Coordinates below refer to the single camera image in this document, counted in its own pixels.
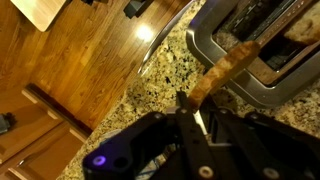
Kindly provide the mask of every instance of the bread slice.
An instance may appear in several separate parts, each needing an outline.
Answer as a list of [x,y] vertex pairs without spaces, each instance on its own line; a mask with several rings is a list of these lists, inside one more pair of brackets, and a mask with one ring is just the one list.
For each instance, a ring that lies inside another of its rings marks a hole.
[[216,92],[229,79],[247,67],[260,53],[260,45],[248,41],[231,49],[196,84],[188,100],[196,112],[209,92]]
[[320,40],[320,1],[313,4],[284,33],[290,40],[311,45]]

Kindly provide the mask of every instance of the wooden cabinet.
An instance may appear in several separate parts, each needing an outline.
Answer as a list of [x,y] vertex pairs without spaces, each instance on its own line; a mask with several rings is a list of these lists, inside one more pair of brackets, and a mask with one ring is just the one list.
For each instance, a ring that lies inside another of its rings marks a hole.
[[17,122],[0,135],[0,180],[56,179],[86,139],[28,91],[0,94],[6,112]]

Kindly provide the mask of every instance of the granite countertop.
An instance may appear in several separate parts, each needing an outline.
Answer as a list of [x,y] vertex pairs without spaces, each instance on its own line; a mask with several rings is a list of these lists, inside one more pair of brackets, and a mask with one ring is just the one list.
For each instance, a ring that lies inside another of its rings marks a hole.
[[[82,159],[104,140],[103,134],[123,129],[148,112],[165,112],[166,108],[175,105],[176,91],[190,93],[202,77],[204,66],[187,48],[186,29],[204,2],[196,0],[187,10],[150,57],[141,76],[129,86],[58,179],[83,179]],[[320,80],[283,106],[273,109],[255,109],[228,88],[218,91],[214,99],[217,105],[232,109],[239,116],[258,111],[320,138]]]

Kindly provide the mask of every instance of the stainless steel toaster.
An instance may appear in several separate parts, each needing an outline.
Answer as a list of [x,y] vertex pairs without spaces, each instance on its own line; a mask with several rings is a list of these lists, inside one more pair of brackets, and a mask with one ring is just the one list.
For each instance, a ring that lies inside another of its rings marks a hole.
[[210,68],[236,44],[257,41],[259,57],[227,86],[255,107],[281,105],[320,77],[320,41],[307,46],[283,36],[315,2],[208,0],[189,25],[188,48]]

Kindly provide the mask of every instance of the hardwood floor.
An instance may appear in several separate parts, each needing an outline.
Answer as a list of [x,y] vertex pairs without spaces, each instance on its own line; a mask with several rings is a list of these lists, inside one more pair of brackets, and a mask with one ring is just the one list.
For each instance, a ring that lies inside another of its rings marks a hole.
[[0,92],[32,82],[94,129],[137,74],[150,41],[188,0],[155,0],[139,18],[129,1],[92,6],[73,0],[47,32],[38,31],[9,1],[0,2]]

